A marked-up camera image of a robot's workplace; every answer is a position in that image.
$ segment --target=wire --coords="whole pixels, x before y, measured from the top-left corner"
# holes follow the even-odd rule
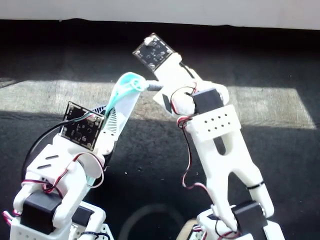
[[[207,235],[208,235],[207,231],[204,231],[199,225],[194,226],[192,228],[192,231],[196,233],[203,232],[201,240],[205,240],[207,238]]]
[[[215,221],[215,226],[214,226],[214,231],[215,231],[215,233],[219,236],[218,240],[223,240],[223,239],[236,239],[236,238],[239,237],[239,235],[240,235],[240,232],[239,232],[239,231],[237,231],[237,232],[228,231],[228,232],[226,232],[226,233],[224,233],[224,234],[221,235],[220,233],[218,233],[218,228],[217,228],[217,226],[218,226],[218,220]]]
[[[34,180],[34,179],[25,179],[22,181],[21,185],[23,186],[26,183],[33,183],[33,184],[42,184],[43,186],[45,186],[45,189],[50,189],[52,184],[47,182],[47,181],[40,181],[40,180]],[[54,189],[57,191],[57,193],[59,194],[60,198],[63,198],[63,194],[62,192],[56,187],[54,186]]]
[[[186,130],[185,130],[185,127],[187,125],[187,122],[189,120],[191,120],[192,117],[191,116],[181,116],[178,118],[176,124],[178,126],[178,128],[180,128],[183,132],[183,136],[185,138],[185,141],[186,141],[186,146],[187,146],[187,150],[188,150],[188,158],[189,158],[189,161],[188,161],[188,166],[182,176],[182,180],[181,180],[181,183],[182,183],[182,186],[188,190],[190,189],[193,189],[194,187],[201,187],[203,188],[206,193],[209,195],[209,192],[208,192],[208,189],[207,187],[203,184],[203,183],[200,183],[200,182],[195,182],[194,184],[192,184],[191,186],[187,186],[186,183],[185,183],[185,179],[186,179],[186,176],[192,166],[192,152],[191,152],[191,147],[190,147],[190,143],[189,143],[189,140],[188,140],[188,137],[187,137],[187,133],[186,133]]]
[[[197,90],[197,83],[195,82],[195,86],[194,86],[194,87],[192,87],[192,86],[183,86],[183,87],[180,87],[180,88],[178,88],[177,90],[175,90],[175,91],[171,94],[171,97],[170,97],[170,105],[171,105],[171,108],[172,108],[173,112],[174,112],[175,114],[177,114],[177,115],[178,115],[179,113],[177,112],[177,110],[176,110],[176,108],[175,108],[175,106],[174,106],[174,104],[173,104],[173,102],[172,102],[172,98],[173,98],[173,96],[174,96],[175,93],[177,93],[179,90],[184,89],[184,88],[192,89],[191,94],[194,94],[194,93],[196,92],[196,90]]]
[[[77,118],[74,118],[71,120],[64,120],[64,121],[58,123],[57,125],[53,126],[52,128],[50,128],[46,132],[44,132],[40,137],[38,137],[37,140],[33,143],[33,145],[31,146],[31,148],[29,149],[28,153],[25,156],[25,159],[24,159],[24,162],[22,165],[22,170],[21,170],[21,182],[25,179],[26,173],[27,173],[27,167],[32,161],[31,154],[34,152],[34,150],[36,149],[36,147],[39,145],[39,143],[42,140],[44,140],[54,130],[56,130],[60,127],[63,127],[65,125],[73,124],[73,123],[79,122],[81,120],[84,120],[86,118],[89,118],[91,115],[92,115],[91,112],[87,112],[85,115],[83,115],[81,117],[77,117]]]
[[[89,235],[95,235],[95,239],[98,239],[99,236],[104,236],[107,237],[108,240],[111,240],[109,234],[104,233],[104,232],[94,232],[94,231],[84,231],[80,234],[80,236],[85,235],[85,234],[89,234]]]
[[[98,188],[98,187],[100,187],[101,186],[101,184],[104,182],[104,180],[105,180],[105,172],[104,172],[104,167],[102,166],[102,164],[101,164],[101,161],[99,160],[99,158],[95,155],[95,154],[93,154],[93,153],[91,153],[91,152],[82,152],[82,153],[80,153],[80,154],[88,154],[88,155],[90,155],[90,156],[92,156],[94,159],[95,159],[95,161],[96,161],[96,163],[98,164],[98,166],[99,166],[99,168],[100,168],[100,172],[101,172],[101,180],[100,180],[100,182],[98,183],[98,184],[96,184],[96,185],[87,185],[89,188],[91,188],[91,189],[96,189],[96,188]]]
[[[9,213],[8,211],[3,211],[3,212],[2,212],[2,216],[3,216],[4,221],[5,221],[9,226],[11,226],[12,220],[13,220],[14,218],[10,215],[10,213]]]
[[[179,63],[179,65],[180,65],[181,67],[183,67],[183,68],[187,71],[187,73],[190,75],[190,77],[191,77],[192,79],[195,78],[195,76],[190,72],[190,70],[187,68],[187,66],[183,64],[182,61]]]
[[[207,235],[208,235],[207,231],[204,231],[201,240],[206,240]]]
[[[99,166],[99,168],[100,168],[100,172],[101,172],[101,181],[100,181],[97,185],[94,185],[94,186],[88,185],[88,187],[91,188],[91,189],[95,189],[95,188],[99,187],[99,186],[104,182],[104,179],[105,179],[103,166],[102,166],[100,160],[98,159],[98,157],[97,157],[95,154],[93,154],[93,153],[91,153],[91,152],[80,152],[80,153],[78,153],[78,154],[72,159],[72,161],[68,164],[68,166],[67,166],[66,169],[63,171],[63,173],[54,181],[54,183],[53,183],[53,185],[52,185],[51,187],[46,188],[46,186],[45,186],[44,191],[45,191],[47,194],[52,193],[52,192],[55,190],[55,188],[57,187],[57,185],[58,185],[58,183],[60,182],[60,180],[61,180],[61,179],[67,174],[67,172],[69,171],[69,170],[68,170],[69,165],[70,165],[72,162],[78,161],[78,159],[79,159],[80,156],[86,155],[86,154],[87,154],[87,155],[90,155],[91,157],[94,158],[94,160],[97,162],[97,164],[98,164],[98,166]]]

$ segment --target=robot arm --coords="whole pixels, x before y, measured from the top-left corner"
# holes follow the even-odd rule
[[[222,225],[219,224],[218,229],[240,232],[243,240],[284,239],[279,227],[268,224],[269,221],[267,223],[266,218],[273,215],[274,206],[260,170],[248,152],[236,110],[233,105],[228,105],[227,88],[203,81],[194,70],[182,64],[181,56],[154,33],[133,54],[163,83],[163,88],[153,99],[171,116],[185,116],[187,119],[185,130],[196,147],[207,178],[206,190],[214,204],[209,210],[211,214],[206,212],[205,217],[203,214],[198,217],[207,239],[222,239],[217,224],[214,224],[218,221],[208,217],[210,215],[221,220]],[[218,137],[223,140],[224,155],[219,154],[213,141]],[[245,184],[251,201],[230,207],[228,176],[231,172]],[[264,229],[263,236],[261,231],[255,232],[257,229]]]
[[[103,182],[105,166],[140,93],[161,87],[128,72],[117,81],[109,104],[90,111],[69,102],[64,121],[77,121],[47,131],[62,126],[52,144],[30,164],[26,161],[21,190],[13,202],[18,215],[4,214],[11,225],[10,240],[21,239],[20,235],[37,240],[93,240],[99,236],[113,240],[104,224],[106,213],[83,199]],[[99,178],[99,184],[93,185]]]

